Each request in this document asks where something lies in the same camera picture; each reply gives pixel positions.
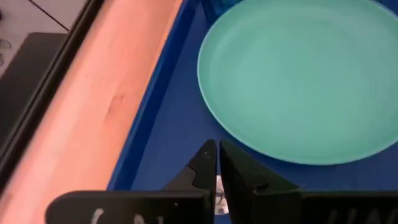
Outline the black aluminium table frame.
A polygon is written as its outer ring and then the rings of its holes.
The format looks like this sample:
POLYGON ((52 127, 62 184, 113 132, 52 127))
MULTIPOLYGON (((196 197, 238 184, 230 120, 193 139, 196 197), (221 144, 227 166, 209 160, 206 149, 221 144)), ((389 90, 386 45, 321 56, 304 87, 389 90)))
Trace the black aluminium table frame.
MULTIPOLYGON (((45 32, 61 33, 67 36, 48 66, 43 79, 40 81, 15 134, 7 144, 7 147, 0 150, 0 193, 3 192, 7 184, 11 181, 11 177, 16 167, 19 165, 28 143, 34 136, 55 92, 59 88, 69 66, 72 64, 96 16, 102 8, 104 1, 105 0, 87 0, 77 16, 76 22, 67 33, 45 32)), ((23 38, 19 45, 14 45, 9 39, 1 37, 0 47, 4 50, 14 49, 17 53, 26 37, 23 38)))

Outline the narrow black hazard-striped mat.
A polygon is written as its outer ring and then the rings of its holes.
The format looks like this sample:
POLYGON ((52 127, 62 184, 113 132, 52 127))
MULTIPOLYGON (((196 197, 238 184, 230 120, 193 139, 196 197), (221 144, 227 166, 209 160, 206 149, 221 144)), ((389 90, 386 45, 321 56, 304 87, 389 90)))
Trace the narrow black hazard-striped mat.
POLYGON ((0 78, 0 150, 7 147, 15 134, 66 36, 61 33, 30 33, 0 78))

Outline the teal round plate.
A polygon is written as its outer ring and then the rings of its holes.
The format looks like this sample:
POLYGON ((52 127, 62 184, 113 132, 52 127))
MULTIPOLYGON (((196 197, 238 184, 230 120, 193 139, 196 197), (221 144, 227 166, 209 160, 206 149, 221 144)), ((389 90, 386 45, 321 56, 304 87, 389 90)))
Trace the teal round plate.
POLYGON ((398 14, 375 0, 244 0, 207 32, 203 99, 282 161, 357 161, 398 142, 398 14))

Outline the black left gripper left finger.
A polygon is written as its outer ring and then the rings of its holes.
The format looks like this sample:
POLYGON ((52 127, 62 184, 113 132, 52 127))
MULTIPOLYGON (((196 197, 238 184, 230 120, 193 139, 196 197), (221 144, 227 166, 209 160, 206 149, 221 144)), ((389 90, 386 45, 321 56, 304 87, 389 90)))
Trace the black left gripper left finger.
POLYGON ((184 168, 164 187, 178 192, 182 202, 174 205, 170 224, 214 224, 217 146, 207 140, 184 168))

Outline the dark blue plastic tray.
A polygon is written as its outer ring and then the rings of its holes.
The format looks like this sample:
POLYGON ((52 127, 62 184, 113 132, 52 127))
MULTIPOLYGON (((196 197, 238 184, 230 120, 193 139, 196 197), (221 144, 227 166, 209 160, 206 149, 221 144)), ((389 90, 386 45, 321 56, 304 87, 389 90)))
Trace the dark blue plastic tray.
POLYGON ((197 62, 214 24, 202 3, 183 4, 142 99, 109 188, 145 197, 164 187, 209 139, 231 141, 298 186, 299 224, 398 224, 398 142, 372 156, 332 165, 282 161, 261 154, 227 132, 200 91, 197 62))

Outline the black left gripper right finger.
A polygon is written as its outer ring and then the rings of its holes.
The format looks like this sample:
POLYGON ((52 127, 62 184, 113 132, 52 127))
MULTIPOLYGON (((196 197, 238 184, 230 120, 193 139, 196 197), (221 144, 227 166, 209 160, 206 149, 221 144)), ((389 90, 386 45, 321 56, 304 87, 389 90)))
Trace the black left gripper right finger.
POLYGON ((232 224, 299 224, 299 187, 231 141, 220 142, 220 169, 232 224))

